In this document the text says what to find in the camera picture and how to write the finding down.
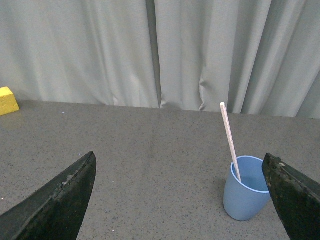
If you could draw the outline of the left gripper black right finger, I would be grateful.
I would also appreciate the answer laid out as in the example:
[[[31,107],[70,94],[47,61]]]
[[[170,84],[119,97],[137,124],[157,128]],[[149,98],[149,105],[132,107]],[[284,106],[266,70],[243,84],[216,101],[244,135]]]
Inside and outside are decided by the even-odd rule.
[[[267,153],[262,172],[273,205],[291,240],[320,238],[320,184]]]

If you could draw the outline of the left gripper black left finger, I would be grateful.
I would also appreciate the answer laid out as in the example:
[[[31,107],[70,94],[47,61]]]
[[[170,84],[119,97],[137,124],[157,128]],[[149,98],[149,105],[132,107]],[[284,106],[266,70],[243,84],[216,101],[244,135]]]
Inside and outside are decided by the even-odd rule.
[[[92,195],[97,170],[90,151],[28,198],[0,216],[2,240],[75,240]]]

